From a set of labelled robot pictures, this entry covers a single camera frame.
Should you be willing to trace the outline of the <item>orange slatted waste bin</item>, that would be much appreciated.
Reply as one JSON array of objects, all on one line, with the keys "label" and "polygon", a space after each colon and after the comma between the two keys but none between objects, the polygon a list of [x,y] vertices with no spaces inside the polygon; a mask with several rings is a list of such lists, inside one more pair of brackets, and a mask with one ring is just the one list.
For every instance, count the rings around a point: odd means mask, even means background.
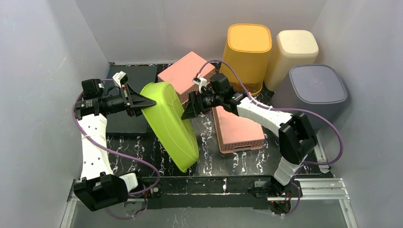
[{"label": "orange slatted waste bin", "polygon": [[268,27],[260,24],[233,24],[228,29],[220,73],[224,74],[236,91],[242,91],[234,73],[252,96],[257,96],[266,75],[272,37]]}]

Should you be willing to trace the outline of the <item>cream bin liner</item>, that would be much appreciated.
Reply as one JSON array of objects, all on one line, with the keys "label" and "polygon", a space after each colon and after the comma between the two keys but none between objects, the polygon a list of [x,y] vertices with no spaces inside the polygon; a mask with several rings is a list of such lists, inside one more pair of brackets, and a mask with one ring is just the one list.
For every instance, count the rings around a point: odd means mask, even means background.
[{"label": "cream bin liner", "polygon": [[264,79],[266,88],[275,92],[292,67],[314,63],[318,53],[318,44],[310,31],[279,32],[269,56]]}]

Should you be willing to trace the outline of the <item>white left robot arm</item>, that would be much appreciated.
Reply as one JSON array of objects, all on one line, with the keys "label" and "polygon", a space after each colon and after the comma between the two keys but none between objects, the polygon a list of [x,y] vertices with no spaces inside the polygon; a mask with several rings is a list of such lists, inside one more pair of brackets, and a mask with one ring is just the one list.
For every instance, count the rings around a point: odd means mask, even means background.
[{"label": "white left robot arm", "polygon": [[115,85],[119,94],[109,97],[104,95],[101,79],[84,80],[81,85],[83,92],[72,115],[81,132],[83,166],[73,191],[90,211],[97,211],[127,201],[139,185],[135,172],[116,176],[111,169],[108,155],[112,150],[106,147],[107,115],[126,112],[139,116],[156,102],[134,91],[124,78]]}]

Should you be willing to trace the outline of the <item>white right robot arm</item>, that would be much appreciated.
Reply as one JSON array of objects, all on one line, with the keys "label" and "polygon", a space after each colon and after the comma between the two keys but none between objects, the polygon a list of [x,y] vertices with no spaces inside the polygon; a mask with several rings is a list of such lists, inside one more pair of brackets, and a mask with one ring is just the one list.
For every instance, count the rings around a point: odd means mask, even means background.
[{"label": "white right robot arm", "polygon": [[224,74],[211,77],[211,89],[207,88],[206,79],[199,74],[192,81],[199,90],[189,93],[188,104],[181,118],[192,119],[220,106],[226,112],[252,120],[270,130],[278,138],[282,156],[271,178],[270,188],[276,192],[284,191],[317,145],[317,137],[308,117],[302,112],[291,114],[270,108],[256,101],[249,92],[236,92]]}]

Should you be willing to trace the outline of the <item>pink perforated basket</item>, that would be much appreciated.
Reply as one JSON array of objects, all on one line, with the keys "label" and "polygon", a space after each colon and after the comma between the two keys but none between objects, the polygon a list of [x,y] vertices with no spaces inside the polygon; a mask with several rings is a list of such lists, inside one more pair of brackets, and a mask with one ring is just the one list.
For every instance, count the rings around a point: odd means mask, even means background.
[{"label": "pink perforated basket", "polygon": [[193,83],[193,78],[199,72],[206,60],[194,52],[179,59],[157,75],[158,82],[169,82],[174,87],[182,104],[189,99],[189,93],[199,87]]},{"label": "pink perforated basket", "polygon": [[218,106],[212,109],[220,152],[223,154],[259,150],[265,135],[260,124]]}]

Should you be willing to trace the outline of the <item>green plastic tray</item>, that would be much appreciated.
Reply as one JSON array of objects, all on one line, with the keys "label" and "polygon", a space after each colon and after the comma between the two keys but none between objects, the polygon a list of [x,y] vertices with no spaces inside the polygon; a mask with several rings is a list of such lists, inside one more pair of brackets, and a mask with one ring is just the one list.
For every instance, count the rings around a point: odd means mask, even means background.
[{"label": "green plastic tray", "polygon": [[149,83],[141,95],[156,104],[142,110],[147,122],[177,168],[185,173],[199,159],[194,129],[189,120],[182,120],[182,103],[168,82]]}]

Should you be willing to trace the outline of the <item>grey slatted waste bin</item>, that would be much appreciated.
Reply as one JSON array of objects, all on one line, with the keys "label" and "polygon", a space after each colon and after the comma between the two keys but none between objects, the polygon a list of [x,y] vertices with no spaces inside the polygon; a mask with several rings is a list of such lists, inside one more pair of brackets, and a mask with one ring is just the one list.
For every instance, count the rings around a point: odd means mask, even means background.
[{"label": "grey slatted waste bin", "polygon": [[332,67],[308,64],[288,71],[269,105],[309,110],[331,120],[347,98],[343,80]]}]

